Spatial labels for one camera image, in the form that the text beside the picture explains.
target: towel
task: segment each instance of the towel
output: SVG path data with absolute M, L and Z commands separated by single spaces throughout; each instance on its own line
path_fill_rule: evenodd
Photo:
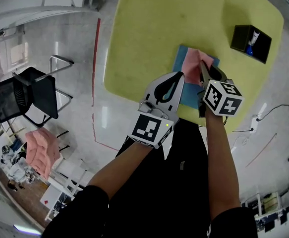
M 204 61 L 210 68 L 219 65 L 219 59 L 207 55 L 206 53 L 180 45 L 177 51 L 177 56 L 174 62 L 173 71 L 182 71 L 185 75 L 185 84 L 182 92 L 180 103 L 194 109 L 198 109 L 197 94 L 203 91 L 200 82 L 200 67 L 201 61 Z

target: red line on floor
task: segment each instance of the red line on floor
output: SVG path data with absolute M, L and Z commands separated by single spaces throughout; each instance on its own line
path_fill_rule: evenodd
M 91 118 L 92 118 L 92 120 L 93 120 L 93 131 L 94 131 L 94 139 L 95 139 L 95 142 L 98 143 L 98 144 L 101 144 L 101 145 L 103 145 L 103 146 L 106 146 L 106 147 L 108 147 L 108 148 L 110 148 L 110 149 L 113 149 L 113 150 L 118 151 L 117 149 L 115 149 L 115 148 L 113 148 L 113 147 L 111 147 L 111 146 L 109 146 L 109 145 L 105 145 L 105 144 L 103 144 L 103 143 L 100 143 L 100 142 L 98 142 L 98 141 L 96 140 L 96 131 L 95 131 L 95 119 L 94 119 L 94 114 L 91 115 Z
M 99 38 L 99 29 L 100 29 L 100 18 L 98 18 L 97 21 L 97 29 L 96 29 L 96 36 L 95 36 L 95 46 L 94 46 L 94 58 L 93 58 L 93 75 L 92 75 L 92 81 L 91 81 L 91 95 L 93 98 L 93 102 L 92 102 L 92 107 L 94 106 L 94 93 L 95 93 L 95 73 L 96 73 L 96 55 L 97 55 L 97 46 L 98 46 L 98 38 Z M 91 115 L 91 118 L 93 120 L 93 132 L 94 132 L 94 140 L 96 143 L 101 144 L 103 146 L 106 146 L 110 149 L 116 150 L 117 149 L 109 146 L 109 145 L 105 145 L 103 143 L 100 143 L 96 140 L 96 131 L 95 131 L 95 118 L 94 118 L 94 114 Z
M 97 21 L 97 29 L 96 29 L 96 36 L 95 36 L 95 46 L 94 46 L 94 58 L 93 58 L 93 75 L 91 81 L 91 95 L 93 98 L 92 107 L 94 106 L 94 93 L 95 93 L 95 72 L 96 72 L 96 55 L 97 55 L 97 46 L 98 46 L 98 37 L 99 37 L 99 29 L 100 29 L 100 18 Z
M 246 166 L 246 168 L 255 161 L 256 158 L 259 157 L 259 155 L 268 147 L 268 145 L 271 143 L 271 141 L 277 136 L 277 133 L 274 134 L 274 136 L 270 139 L 270 141 L 266 144 L 266 146 L 261 150 L 261 152 L 259 152 L 259 154 L 257 156 L 255 156 L 255 158 Z

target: glossy floor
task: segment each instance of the glossy floor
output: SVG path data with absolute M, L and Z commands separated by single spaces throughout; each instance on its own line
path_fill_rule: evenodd
M 109 40 L 118 0 L 106 0 L 99 13 L 75 13 L 37 20 L 25 25 L 28 62 L 37 69 L 47 72 L 48 59 L 58 54 L 72 59 L 75 65 L 55 75 L 57 87 L 74 98 L 72 103 L 60 112 L 57 120 L 51 120 L 46 127 L 57 134 L 64 130 L 70 133 L 63 144 L 70 148 L 63 152 L 68 159 L 66 172 L 82 158 L 90 177 L 112 160 L 125 140 L 129 117 L 138 104 L 107 92 L 103 86 Z M 271 0 L 282 13 L 288 10 L 283 0 Z M 95 75 L 93 78 L 93 53 L 100 18 Z M 248 130 L 251 117 L 266 107 L 263 115 L 279 104 L 289 104 L 289 13 L 279 55 L 270 77 L 262 89 L 255 105 L 240 125 L 239 130 Z M 30 110 L 38 120 L 42 114 Z M 34 129 L 25 121 L 27 130 Z M 206 142 L 206 130 L 201 128 Z M 246 199 L 257 192 L 282 191 L 289 185 L 289 108 L 274 110 L 258 124 L 255 134 L 233 132 L 229 134 L 231 151 L 240 183 L 240 196 Z M 166 155 L 172 137 L 165 142 Z

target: yellow-green table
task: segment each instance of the yellow-green table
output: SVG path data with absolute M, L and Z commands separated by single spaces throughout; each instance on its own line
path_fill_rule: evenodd
M 119 0 L 108 53 L 105 87 L 136 102 L 154 79 L 172 71 L 179 45 L 220 59 L 219 67 L 245 97 L 236 129 L 272 68 L 283 29 L 281 13 L 267 0 Z M 235 25 L 254 25 L 272 38 L 266 64 L 230 48 Z M 204 125 L 198 110 L 180 105 L 179 117 Z

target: small black box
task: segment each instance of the small black box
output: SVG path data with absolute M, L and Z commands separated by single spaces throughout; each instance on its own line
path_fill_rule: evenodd
M 260 33 L 255 44 L 252 46 L 253 55 L 247 54 L 248 42 L 251 41 L 253 32 Z M 235 26 L 233 37 L 231 41 L 231 48 L 238 50 L 247 56 L 255 58 L 262 63 L 266 63 L 270 51 L 271 37 L 266 35 L 264 32 L 255 28 L 252 25 L 241 25 Z

